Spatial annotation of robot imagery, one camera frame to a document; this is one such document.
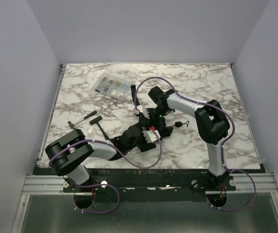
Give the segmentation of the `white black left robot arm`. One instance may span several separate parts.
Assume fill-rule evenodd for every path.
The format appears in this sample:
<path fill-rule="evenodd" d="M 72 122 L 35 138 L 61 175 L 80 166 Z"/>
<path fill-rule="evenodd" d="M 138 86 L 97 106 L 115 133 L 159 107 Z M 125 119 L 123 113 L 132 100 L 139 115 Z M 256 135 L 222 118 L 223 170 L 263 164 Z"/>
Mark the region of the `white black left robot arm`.
<path fill-rule="evenodd" d="M 105 141 L 87 138 L 82 130 L 74 129 L 45 148 L 49 166 L 57 176 L 67 176 L 78 185 L 89 183 L 90 174 L 82 165 L 88 157 L 115 161 L 134 148 L 145 152 L 156 147 L 162 136 L 154 127 L 144 130 L 138 125 L 129 127 L 122 135 Z"/>

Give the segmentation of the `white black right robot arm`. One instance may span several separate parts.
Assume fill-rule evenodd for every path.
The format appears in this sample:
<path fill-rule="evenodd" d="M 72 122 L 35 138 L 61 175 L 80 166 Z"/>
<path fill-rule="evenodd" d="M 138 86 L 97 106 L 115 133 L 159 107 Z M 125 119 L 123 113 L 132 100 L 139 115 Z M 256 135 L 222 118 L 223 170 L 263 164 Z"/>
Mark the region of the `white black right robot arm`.
<path fill-rule="evenodd" d="M 152 88 L 148 96 L 156 104 L 150 118 L 159 120 L 170 110 L 178 110 L 196 120 L 198 133 L 208 148 L 208 173 L 221 181 L 228 175 L 224 160 L 223 140 L 228 136 L 230 123 L 226 113 L 216 100 L 195 101 L 176 93 L 173 89 L 166 92 L 158 86 Z"/>

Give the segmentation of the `dark green folding umbrella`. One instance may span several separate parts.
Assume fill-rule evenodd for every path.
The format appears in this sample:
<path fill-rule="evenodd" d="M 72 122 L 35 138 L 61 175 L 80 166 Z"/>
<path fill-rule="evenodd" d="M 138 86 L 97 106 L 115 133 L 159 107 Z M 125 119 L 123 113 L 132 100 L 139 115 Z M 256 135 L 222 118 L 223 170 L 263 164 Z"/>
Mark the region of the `dark green folding umbrella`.
<path fill-rule="evenodd" d="M 166 102 L 167 98 L 174 93 L 172 89 L 164 92 L 156 86 L 149 91 L 148 96 L 156 104 L 155 108 L 145 108 L 143 105 L 140 105 L 139 101 L 135 97 L 135 93 L 136 86 L 131 85 L 132 100 L 136 105 L 134 108 L 134 114 L 139 117 L 137 125 L 143 130 L 154 128 L 155 131 L 158 130 L 160 138 L 165 138 L 172 134 L 174 127 L 179 128 L 183 125 L 186 125 L 186 127 L 189 126 L 189 121 L 184 123 L 177 121 L 174 125 L 166 125 L 165 116 L 169 113 L 175 112 L 175 110 L 171 109 Z"/>

